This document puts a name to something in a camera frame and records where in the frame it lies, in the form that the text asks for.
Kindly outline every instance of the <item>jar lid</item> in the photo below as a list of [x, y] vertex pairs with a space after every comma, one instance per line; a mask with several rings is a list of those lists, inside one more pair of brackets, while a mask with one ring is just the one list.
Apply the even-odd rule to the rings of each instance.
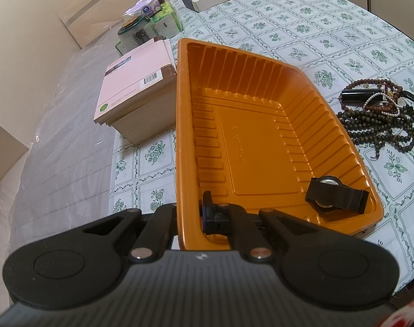
[[141, 21], [145, 21], [149, 23], [151, 19], [147, 15], [141, 15], [141, 16], [137, 16], [137, 17], [133, 17], [132, 19], [129, 19], [127, 22], [125, 22], [122, 25], [121, 29], [118, 30], [118, 36], [129, 31], [131, 28], [138, 25]]

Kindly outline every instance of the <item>table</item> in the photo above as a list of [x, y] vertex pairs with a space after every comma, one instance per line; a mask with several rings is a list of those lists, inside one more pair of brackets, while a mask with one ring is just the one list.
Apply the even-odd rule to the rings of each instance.
[[[226, 44], [298, 66], [335, 112], [340, 90], [353, 80], [390, 78], [414, 93], [414, 41], [347, 0], [232, 0], [196, 13], [181, 0], [184, 32], [171, 40], [175, 59], [182, 37]], [[176, 201], [175, 128], [133, 146], [117, 134], [115, 187], [109, 213], [128, 207], [153, 212]], [[400, 266], [399, 290], [414, 278], [414, 149], [357, 146], [384, 205], [375, 227], [358, 234], [389, 250]]]

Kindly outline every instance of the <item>orange plastic tray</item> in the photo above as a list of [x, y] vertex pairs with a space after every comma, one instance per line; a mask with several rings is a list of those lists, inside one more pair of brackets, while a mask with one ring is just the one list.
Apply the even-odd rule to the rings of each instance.
[[[178, 44], [176, 189], [183, 249], [228, 249], [202, 232], [199, 202], [271, 207], [346, 234], [382, 219], [383, 207], [355, 146], [298, 68], [217, 44]], [[310, 179], [334, 175], [370, 192], [365, 213], [318, 214]]]

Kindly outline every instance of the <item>green glass jar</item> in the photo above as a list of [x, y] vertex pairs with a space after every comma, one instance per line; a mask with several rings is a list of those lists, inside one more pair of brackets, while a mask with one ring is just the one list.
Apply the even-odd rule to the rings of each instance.
[[119, 40], [126, 52], [159, 35], [155, 23], [146, 15], [130, 19], [118, 31]]

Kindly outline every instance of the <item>round rubber pad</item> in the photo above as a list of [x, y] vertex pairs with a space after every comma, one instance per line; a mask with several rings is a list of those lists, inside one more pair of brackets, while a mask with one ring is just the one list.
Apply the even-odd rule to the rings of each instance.
[[83, 256], [67, 250], [46, 252], [34, 262], [34, 270], [48, 279], [66, 279], [78, 274], [83, 268]]
[[362, 254], [348, 249], [325, 252], [319, 257], [318, 263], [322, 272], [341, 279], [357, 278], [369, 267], [368, 260]]

